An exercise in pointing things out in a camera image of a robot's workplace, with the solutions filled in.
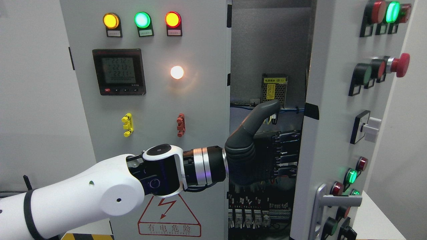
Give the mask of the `grey black robot hand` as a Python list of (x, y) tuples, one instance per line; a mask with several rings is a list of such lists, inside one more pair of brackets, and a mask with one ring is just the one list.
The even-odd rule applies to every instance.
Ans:
[(227, 139), (229, 179), (234, 184), (247, 186), (282, 174), (296, 176), (301, 133), (258, 132), (264, 120), (279, 110), (279, 100), (257, 105)]

